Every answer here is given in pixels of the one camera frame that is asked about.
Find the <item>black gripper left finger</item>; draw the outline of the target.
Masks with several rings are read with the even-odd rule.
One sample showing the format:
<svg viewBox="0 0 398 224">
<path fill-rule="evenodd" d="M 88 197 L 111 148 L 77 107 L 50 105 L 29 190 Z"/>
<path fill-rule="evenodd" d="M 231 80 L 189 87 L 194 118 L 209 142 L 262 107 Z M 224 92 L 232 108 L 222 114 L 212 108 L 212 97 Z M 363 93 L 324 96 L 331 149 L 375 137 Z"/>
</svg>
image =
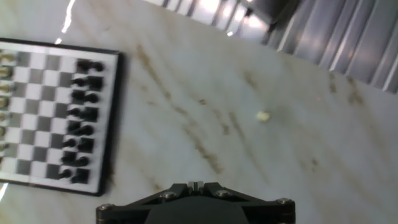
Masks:
<svg viewBox="0 0 398 224">
<path fill-rule="evenodd" d="M 122 223 L 128 220 L 144 223 L 153 208 L 191 196 L 195 189 L 196 182 L 173 184 L 169 189 L 127 205 L 102 204 L 96 208 L 96 224 Z"/>
</svg>

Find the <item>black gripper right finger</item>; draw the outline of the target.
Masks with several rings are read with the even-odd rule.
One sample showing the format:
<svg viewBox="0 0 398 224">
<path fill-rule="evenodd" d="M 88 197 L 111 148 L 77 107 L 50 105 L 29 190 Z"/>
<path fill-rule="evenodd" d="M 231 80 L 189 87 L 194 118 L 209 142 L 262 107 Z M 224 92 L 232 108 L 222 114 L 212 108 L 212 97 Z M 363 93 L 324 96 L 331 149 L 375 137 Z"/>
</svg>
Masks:
<svg viewBox="0 0 398 224">
<path fill-rule="evenodd" d="M 217 182 L 195 182 L 195 192 L 201 196 L 231 202 L 240 207 L 249 223 L 295 223 L 295 202 L 289 198 L 266 201 L 221 186 Z"/>
</svg>

